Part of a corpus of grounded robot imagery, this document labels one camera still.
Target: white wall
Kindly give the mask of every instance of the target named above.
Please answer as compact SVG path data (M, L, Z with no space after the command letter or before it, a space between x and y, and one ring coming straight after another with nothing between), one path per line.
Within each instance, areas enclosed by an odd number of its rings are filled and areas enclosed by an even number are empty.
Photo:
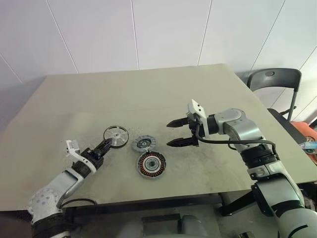
M0 132L48 74L213 63L301 70L293 119L305 120L317 114L316 46L316 0L1 0ZM289 107L290 90L256 94Z

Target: floor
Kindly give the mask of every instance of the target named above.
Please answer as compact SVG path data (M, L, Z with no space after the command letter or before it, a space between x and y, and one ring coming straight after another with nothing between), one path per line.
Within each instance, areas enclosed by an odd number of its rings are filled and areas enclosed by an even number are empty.
M230 200L234 200L248 191L232 192ZM258 207L234 214L230 217L222 217L217 208L220 205L193 205L168 209L156 209L138 212L126 212L91 217L81 217L78 222L87 224L72 232L72 238L116 238L124 224L140 220L142 217L158 216L179 213L182 215L194 215L202 221L209 237L211 238L238 238L243 232L252 231L256 238L277 237L277 227L273 218L262 215ZM177 232L175 221L147 224L144 227L147 235L173 234ZM1 238L30 238L30 225L26 222L9 217L0 217Z

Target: red object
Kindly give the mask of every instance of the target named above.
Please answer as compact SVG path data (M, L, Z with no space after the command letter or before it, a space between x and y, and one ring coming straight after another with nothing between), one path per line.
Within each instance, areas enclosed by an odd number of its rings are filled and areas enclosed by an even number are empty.
M293 126L299 130L303 136L310 136L315 141L317 141L317 131L314 131L309 127L309 125L306 122L292 122ZM317 165L317 157L316 155L309 155L309 158Z

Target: table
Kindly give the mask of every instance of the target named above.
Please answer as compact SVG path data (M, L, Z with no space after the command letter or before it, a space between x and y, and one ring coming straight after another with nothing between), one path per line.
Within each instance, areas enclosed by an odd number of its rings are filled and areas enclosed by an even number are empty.
M240 156L226 145L173 148L166 142L189 137L188 127L167 128L186 116L195 99L207 115L239 108L254 120L295 182L317 180L317 170L258 98L224 64L48 76L1 136L0 210L23 210L33 192L71 165L67 139L80 148L96 146L110 125L128 129L130 139L112 149L97 173L71 198L99 204L249 189L254 182ZM131 142L140 135L157 140L166 157L165 174L144 179L135 169L140 156ZM214 139L227 139L213 135Z

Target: metal disc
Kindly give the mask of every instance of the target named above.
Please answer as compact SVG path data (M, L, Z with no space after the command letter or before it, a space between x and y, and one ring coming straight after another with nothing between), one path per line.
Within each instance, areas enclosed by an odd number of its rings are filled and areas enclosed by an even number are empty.
M156 146L157 141L150 135L142 135L132 142L132 148L137 152L151 151Z
M165 171L166 159L159 152L145 152L138 158L136 166L142 177L155 179Z
M121 148L128 142L129 133L125 128L113 125L108 127L104 132L104 139L108 138L112 138L111 148Z

